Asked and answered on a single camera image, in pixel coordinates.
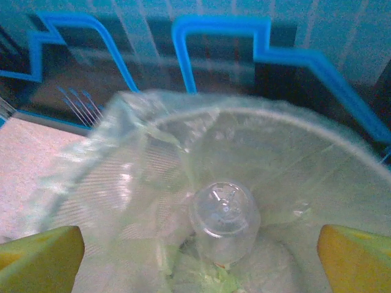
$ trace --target clear plastic cup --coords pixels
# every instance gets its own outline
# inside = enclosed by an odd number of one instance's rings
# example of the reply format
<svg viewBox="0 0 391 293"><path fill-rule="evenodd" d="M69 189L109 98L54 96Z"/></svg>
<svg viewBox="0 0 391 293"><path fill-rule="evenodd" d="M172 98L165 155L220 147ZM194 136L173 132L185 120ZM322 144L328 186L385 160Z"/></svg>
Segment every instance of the clear plastic cup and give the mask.
<svg viewBox="0 0 391 293"><path fill-rule="evenodd" d="M219 181L197 192L189 207L200 254L222 267L251 251L261 217L250 191Z"/></svg>

